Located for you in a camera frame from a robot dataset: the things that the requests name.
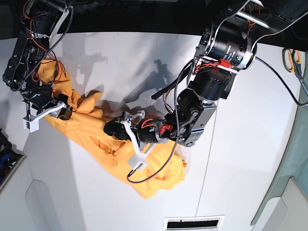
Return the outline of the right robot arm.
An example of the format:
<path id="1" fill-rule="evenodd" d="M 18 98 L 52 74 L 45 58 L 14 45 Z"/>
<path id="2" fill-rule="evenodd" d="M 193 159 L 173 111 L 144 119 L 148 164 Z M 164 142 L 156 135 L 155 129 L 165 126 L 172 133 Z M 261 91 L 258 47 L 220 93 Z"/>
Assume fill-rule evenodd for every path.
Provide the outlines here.
<path id="1" fill-rule="evenodd" d="M 22 9 L 21 24 L 13 54 L 2 76 L 3 82 L 22 95 L 28 109 L 40 114 L 63 103 L 64 107 L 50 115 L 69 120 L 72 107 L 68 96 L 54 97 L 52 86 L 63 72 L 63 66 L 53 50 L 59 44 L 53 42 L 64 20 L 69 17 L 68 32 L 74 16 L 71 0 L 28 0 Z"/>

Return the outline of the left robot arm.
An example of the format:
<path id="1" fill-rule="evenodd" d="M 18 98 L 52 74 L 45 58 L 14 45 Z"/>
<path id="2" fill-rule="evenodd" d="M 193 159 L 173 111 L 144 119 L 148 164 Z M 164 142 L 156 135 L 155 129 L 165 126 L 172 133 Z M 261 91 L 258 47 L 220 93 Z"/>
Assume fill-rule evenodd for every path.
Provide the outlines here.
<path id="1" fill-rule="evenodd" d="M 226 99 L 236 75 L 255 60 L 257 42 L 276 35 L 305 17 L 305 0 L 213 0 L 206 9 L 206 28 L 194 57 L 171 84 L 152 96 L 174 94 L 174 109 L 163 118 L 124 112 L 104 125 L 104 132 L 142 149 L 148 143 L 195 144 Z"/>

